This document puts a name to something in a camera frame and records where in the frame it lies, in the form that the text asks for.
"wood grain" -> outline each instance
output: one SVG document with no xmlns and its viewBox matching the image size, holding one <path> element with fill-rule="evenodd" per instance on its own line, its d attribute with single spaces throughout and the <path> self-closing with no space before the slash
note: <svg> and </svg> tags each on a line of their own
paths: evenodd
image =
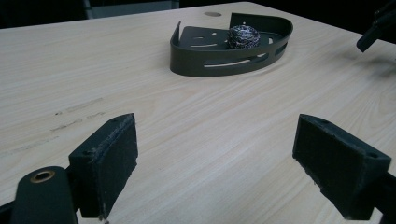
<svg viewBox="0 0 396 224">
<path fill-rule="evenodd" d="M 290 20 L 283 57 L 231 77 L 169 70 L 179 21 L 227 29 L 232 12 Z M 135 113 L 138 165 L 110 223 L 378 223 L 376 210 L 345 221 L 291 157 L 304 113 L 396 158 L 396 47 L 377 40 L 361 53 L 360 37 L 247 2 L 1 30 L 0 202 Z"/>
</svg>

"wooden table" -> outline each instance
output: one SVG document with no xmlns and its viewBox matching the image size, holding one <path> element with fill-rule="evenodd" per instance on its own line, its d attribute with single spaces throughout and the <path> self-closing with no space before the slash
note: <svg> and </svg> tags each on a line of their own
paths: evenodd
<svg viewBox="0 0 396 224">
<path fill-rule="evenodd" d="M 169 70 L 179 21 L 227 29 L 232 12 L 290 20 L 283 57 L 230 77 Z M 378 223 L 377 210 L 344 221 L 291 156 L 309 114 L 396 158 L 396 46 L 377 40 L 361 53 L 360 37 L 246 2 L 1 30 L 0 202 L 31 171 L 67 167 L 107 120 L 134 113 L 138 164 L 110 223 Z"/>
</svg>

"light wood tabletop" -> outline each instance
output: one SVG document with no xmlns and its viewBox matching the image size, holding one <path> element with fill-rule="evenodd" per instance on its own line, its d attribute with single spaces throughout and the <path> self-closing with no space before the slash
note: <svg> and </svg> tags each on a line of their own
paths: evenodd
<svg viewBox="0 0 396 224">
<path fill-rule="evenodd" d="M 282 58 L 229 77 L 170 71 L 179 21 L 227 29 L 232 12 L 290 20 Z M 101 125 L 134 113 L 139 157 L 112 224 L 376 224 L 377 210 L 345 221 L 291 156 L 308 114 L 396 159 L 396 46 L 377 40 L 361 53 L 360 37 L 248 2 L 1 30 L 0 203 L 22 177 L 67 167 Z"/>
</svg>

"table surface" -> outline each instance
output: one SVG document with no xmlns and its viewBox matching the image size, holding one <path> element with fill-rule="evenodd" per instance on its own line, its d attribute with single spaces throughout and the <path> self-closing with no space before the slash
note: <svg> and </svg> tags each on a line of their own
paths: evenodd
<svg viewBox="0 0 396 224">
<path fill-rule="evenodd" d="M 170 71 L 179 21 L 227 29 L 232 12 L 290 20 L 282 58 L 229 77 Z M 246 2 L 1 30 L 0 202 L 134 113 L 138 164 L 110 223 L 378 223 L 377 210 L 345 221 L 291 156 L 309 114 L 396 158 L 396 46 L 377 40 L 361 53 L 360 37 Z"/>
</svg>

